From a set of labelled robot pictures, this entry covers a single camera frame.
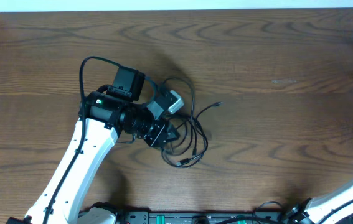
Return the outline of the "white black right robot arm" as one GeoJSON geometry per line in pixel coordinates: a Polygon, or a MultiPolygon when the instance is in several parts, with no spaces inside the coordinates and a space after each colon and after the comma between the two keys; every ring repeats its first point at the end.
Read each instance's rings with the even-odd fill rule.
{"type": "Polygon", "coordinates": [[[297,203],[280,216],[287,223],[337,223],[353,214],[353,179],[339,189],[297,203]]]}

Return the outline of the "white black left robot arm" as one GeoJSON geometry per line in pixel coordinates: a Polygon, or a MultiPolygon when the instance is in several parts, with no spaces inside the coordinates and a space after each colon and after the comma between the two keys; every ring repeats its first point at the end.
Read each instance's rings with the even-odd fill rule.
{"type": "Polygon", "coordinates": [[[66,153],[49,184],[23,219],[8,223],[115,223],[116,213],[101,206],[80,209],[100,164],[122,131],[143,139],[153,148],[179,139],[165,119],[183,107],[181,96],[165,86],[154,86],[149,103],[136,104],[148,77],[119,66],[111,85],[91,92],[80,105],[79,120],[66,153]]]}

